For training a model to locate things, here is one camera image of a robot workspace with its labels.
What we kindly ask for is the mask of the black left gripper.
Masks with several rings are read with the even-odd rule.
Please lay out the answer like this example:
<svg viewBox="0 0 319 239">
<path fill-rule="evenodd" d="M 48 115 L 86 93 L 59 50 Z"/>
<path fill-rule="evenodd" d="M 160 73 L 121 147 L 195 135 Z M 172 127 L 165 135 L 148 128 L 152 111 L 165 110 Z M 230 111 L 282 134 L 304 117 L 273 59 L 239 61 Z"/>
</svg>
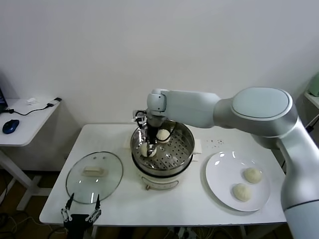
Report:
<svg viewBox="0 0 319 239">
<path fill-rule="evenodd" d="M 70 214 L 69 210 L 71 208 L 74 199 L 74 193 L 67 200 L 64 208 L 61 209 L 61 214 L 64 221 L 64 227 L 67 229 L 67 239 L 83 239 L 84 232 L 92 226 L 92 222 L 97 221 L 100 217 L 102 210 L 100 208 L 100 195 L 97 196 L 97 201 L 95 204 L 94 211 L 88 214 Z"/>
</svg>

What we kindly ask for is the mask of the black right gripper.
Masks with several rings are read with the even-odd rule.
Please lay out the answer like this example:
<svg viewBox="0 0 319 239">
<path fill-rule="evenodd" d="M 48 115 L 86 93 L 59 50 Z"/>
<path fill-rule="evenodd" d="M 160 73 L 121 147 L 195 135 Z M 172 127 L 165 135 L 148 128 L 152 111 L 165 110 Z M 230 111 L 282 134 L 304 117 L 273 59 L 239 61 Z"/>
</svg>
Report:
<svg viewBox="0 0 319 239">
<path fill-rule="evenodd" d="M 159 128 L 160 121 L 147 119 L 148 157 L 153 157 L 157 152 L 157 133 Z"/>
</svg>

